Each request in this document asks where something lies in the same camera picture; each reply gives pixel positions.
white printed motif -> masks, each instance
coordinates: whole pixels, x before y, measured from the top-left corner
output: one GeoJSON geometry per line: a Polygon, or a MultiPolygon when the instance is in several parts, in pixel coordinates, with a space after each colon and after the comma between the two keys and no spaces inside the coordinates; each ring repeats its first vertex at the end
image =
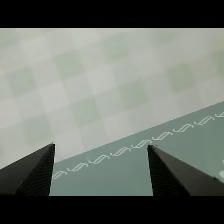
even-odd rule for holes
{"type": "Polygon", "coordinates": [[[203,120],[201,120],[199,123],[196,123],[194,122],[194,124],[197,124],[197,125],[203,125],[203,124],[206,124],[209,120],[215,120],[214,117],[211,117],[211,116],[208,116],[208,117],[205,117],[203,120]]]}
{"type": "Polygon", "coordinates": [[[153,140],[156,140],[156,141],[161,141],[163,140],[164,138],[166,138],[168,135],[173,135],[173,133],[171,132],[164,132],[163,134],[161,134],[158,138],[154,138],[152,137],[153,140]]]}
{"type": "Polygon", "coordinates": [[[224,112],[222,112],[221,114],[217,115],[215,114],[216,117],[224,117],[224,112]]]}
{"type": "MultiPolygon", "coordinates": [[[[223,118],[224,117],[224,112],[222,112],[221,114],[217,115],[215,114],[215,117],[217,118],[223,118]]],[[[215,120],[214,117],[212,116],[207,116],[205,118],[203,118],[199,123],[196,123],[194,122],[194,124],[196,125],[204,125],[206,124],[208,121],[210,120],[215,120]]],[[[175,130],[173,129],[173,132],[174,133],[183,133],[185,132],[188,128],[194,128],[195,126],[192,125],[192,124],[185,124],[183,125],[179,130],[175,130]]],[[[162,133],[158,138],[154,138],[152,137],[152,140],[155,140],[155,141],[161,141],[163,140],[164,138],[166,138],[168,135],[173,135],[172,132],[164,132],[162,133]]],[[[123,147],[121,149],[119,149],[116,153],[110,153],[110,156],[112,157],[117,157],[117,156],[120,156],[122,155],[123,153],[125,152],[131,152],[132,149],[140,149],[142,148],[143,146],[145,146],[146,144],[152,144],[153,142],[149,139],[145,139],[145,140],[142,140],[141,142],[139,142],[136,146],[133,146],[131,145],[131,148],[128,148],[128,147],[123,147]]],[[[107,155],[101,155],[100,157],[98,157],[95,161],[91,162],[90,160],[88,160],[88,163],[90,164],[99,164],[101,163],[104,159],[110,159],[110,156],[107,156],[107,155]]],[[[89,165],[87,163],[80,163],[78,164],[76,167],[74,167],[73,169],[69,169],[67,168],[67,171],[70,171],[70,172],[77,172],[79,170],[81,170],[83,167],[89,167],[89,165]]],[[[55,179],[58,179],[59,177],[61,177],[62,175],[67,175],[68,173],[67,172],[64,172],[64,171],[58,171],[57,173],[55,173],[53,176],[52,176],[52,179],[55,180],[55,179]]],[[[219,175],[224,178],[224,170],[223,171],[220,171],[219,175]]]]}
{"type": "Polygon", "coordinates": [[[173,129],[173,132],[185,132],[189,127],[194,128],[194,125],[192,124],[185,124],[184,126],[182,126],[179,130],[175,130],[173,129]]]}
{"type": "Polygon", "coordinates": [[[146,143],[152,144],[152,141],[149,140],[149,139],[142,140],[141,142],[138,143],[138,145],[136,145],[136,146],[131,145],[131,147],[134,148],[134,149],[140,149],[140,148],[142,148],[146,143]]]}
{"type": "Polygon", "coordinates": [[[224,178],[224,170],[219,172],[220,177],[224,178]]]}
{"type": "Polygon", "coordinates": [[[98,163],[102,162],[104,159],[110,159],[110,157],[106,156],[106,155],[102,155],[102,156],[98,157],[94,162],[88,161],[88,163],[98,164],[98,163]]]}
{"type": "Polygon", "coordinates": [[[52,179],[58,179],[61,175],[67,175],[68,173],[67,172],[64,172],[64,171],[58,171],[57,173],[55,173],[53,176],[52,176],[52,179]]]}
{"type": "Polygon", "coordinates": [[[67,168],[67,171],[77,172],[77,171],[81,170],[84,166],[89,167],[89,165],[87,163],[80,163],[79,165],[77,165],[76,167],[74,167],[71,170],[69,168],[67,168]]]}
{"type": "Polygon", "coordinates": [[[116,153],[114,153],[114,154],[112,154],[112,153],[110,153],[110,155],[111,156],[120,156],[120,155],[122,155],[124,152],[126,152],[126,151],[131,151],[131,149],[130,148],[127,148],[127,147],[123,147],[123,148],[121,148],[120,150],[118,150],[116,153]]]}

black pointed object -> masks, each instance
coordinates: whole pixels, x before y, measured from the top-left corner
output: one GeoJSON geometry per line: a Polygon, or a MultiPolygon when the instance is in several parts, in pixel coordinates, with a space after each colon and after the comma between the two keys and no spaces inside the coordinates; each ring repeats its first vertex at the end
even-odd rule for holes
{"type": "Polygon", "coordinates": [[[49,196],[55,145],[50,144],[0,170],[0,195],[49,196]]]}
{"type": "Polygon", "coordinates": [[[224,184],[206,173],[148,146],[154,196],[224,196],[224,184]]]}

plaid pattern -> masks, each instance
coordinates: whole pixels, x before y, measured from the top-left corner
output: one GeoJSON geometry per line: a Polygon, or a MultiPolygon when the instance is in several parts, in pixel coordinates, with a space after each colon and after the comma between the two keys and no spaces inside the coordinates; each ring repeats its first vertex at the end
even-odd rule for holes
{"type": "Polygon", "coordinates": [[[0,29],[0,168],[56,161],[224,100],[223,29],[0,29]]]}

green and white checkered fabric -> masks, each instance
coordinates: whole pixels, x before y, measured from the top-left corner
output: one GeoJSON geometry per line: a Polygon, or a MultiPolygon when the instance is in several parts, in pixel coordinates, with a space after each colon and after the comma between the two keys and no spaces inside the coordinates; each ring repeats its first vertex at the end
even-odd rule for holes
{"type": "Polygon", "coordinates": [[[223,29],[0,29],[0,168],[56,161],[224,100],[223,29]]]}

checkered tablecloth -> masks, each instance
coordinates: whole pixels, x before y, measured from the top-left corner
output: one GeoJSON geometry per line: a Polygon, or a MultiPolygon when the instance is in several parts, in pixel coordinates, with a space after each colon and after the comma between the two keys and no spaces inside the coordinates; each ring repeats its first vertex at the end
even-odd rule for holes
{"type": "Polygon", "coordinates": [[[224,100],[224,29],[0,29],[0,168],[56,161],[224,100]]]}

